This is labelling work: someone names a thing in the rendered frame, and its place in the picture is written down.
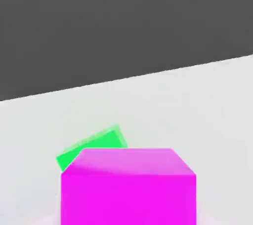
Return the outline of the small magenta cube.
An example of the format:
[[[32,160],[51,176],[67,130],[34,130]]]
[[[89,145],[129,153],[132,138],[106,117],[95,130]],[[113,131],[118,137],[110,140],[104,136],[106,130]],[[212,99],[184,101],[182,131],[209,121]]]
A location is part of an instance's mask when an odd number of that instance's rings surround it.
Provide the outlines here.
[[[83,149],[61,174],[60,225],[197,225],[196,174],[172,149]]]

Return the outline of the small green cube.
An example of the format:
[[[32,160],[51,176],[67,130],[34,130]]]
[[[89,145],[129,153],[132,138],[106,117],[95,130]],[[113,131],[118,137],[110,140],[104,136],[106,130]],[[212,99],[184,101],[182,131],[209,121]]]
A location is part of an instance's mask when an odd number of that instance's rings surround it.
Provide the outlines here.
[[[59,155],[56,161],[63,172],[79,155],[84,148],[127,148],[127,142],[118,125],[113,125],[102,131],[84,138],[68,146]]]

